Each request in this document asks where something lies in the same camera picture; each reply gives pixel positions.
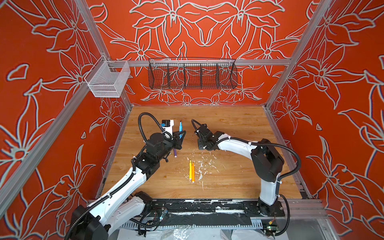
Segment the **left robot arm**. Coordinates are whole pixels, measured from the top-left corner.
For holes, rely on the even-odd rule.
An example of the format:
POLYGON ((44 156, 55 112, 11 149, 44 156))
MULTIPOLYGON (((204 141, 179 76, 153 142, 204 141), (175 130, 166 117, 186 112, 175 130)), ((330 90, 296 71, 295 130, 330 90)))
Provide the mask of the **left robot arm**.
POLYGON ((72 213, 66 240, 107 240, 128 221, 141 225, 136 216, 145 212, 152 198, 146 193, 134 193, 168 160, 174 149, 182 149, 186 131, 173 131, 173 121, 160 123, 152 114, 138 116, 138 126, 145 145, 131 160, 132 167, 104 195, 87 207, 79 206, 72 213))

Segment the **blue marker pen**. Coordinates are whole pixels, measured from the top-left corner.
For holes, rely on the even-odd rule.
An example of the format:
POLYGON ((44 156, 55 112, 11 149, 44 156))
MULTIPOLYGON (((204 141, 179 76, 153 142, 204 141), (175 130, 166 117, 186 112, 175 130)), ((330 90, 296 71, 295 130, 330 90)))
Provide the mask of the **blue marker pen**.
POLYGON ((182 132, 183 131, 183 125, 182 125, 182 121, 180 121, 180 124, 179 124, 179 132, 182 132))

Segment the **yellow marker pen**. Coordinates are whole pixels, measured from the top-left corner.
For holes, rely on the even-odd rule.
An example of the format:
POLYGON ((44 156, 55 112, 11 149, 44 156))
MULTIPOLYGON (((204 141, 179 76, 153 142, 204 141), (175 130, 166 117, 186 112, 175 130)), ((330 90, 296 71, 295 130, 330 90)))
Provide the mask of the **yellow marker pen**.
POLYGON ((192 161, 189 162, 189 180, 192 181, 192 161))

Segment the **orange marker pen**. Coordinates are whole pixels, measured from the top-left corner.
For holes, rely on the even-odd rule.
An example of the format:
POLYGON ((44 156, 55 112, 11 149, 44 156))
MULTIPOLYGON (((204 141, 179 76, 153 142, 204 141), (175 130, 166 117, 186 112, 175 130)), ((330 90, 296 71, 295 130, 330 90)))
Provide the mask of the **orange marker pen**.
POLYGON ((192 183, 195 182, 195 165, 194 165, 194 163, 192 163, 192 166, 191 166, 191 180, 192 180, 192 183))

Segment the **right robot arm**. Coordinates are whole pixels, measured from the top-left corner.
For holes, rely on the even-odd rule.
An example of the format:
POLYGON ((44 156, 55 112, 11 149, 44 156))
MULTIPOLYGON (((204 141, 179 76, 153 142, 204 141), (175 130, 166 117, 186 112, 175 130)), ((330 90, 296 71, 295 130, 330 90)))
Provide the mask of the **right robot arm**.
POLYGON ((287 146, 271 143, 267 139, 251 142, 219 131, 212 133, 206 124, 200 124, 194 119, 191 122, 195 134, 199 138, 198 142, 201 149, 229 151, 253 162, 255 171, 261 179, 261 190, 258 198, 259 211, 263 216, 271 216, 278 208, 282 180, 297 173, 302 166, 299 155, 287 146), (296 158, 297 163, 293 170, 285 174, 282 173, 285 160, 276 148, 286 150, 296 158))

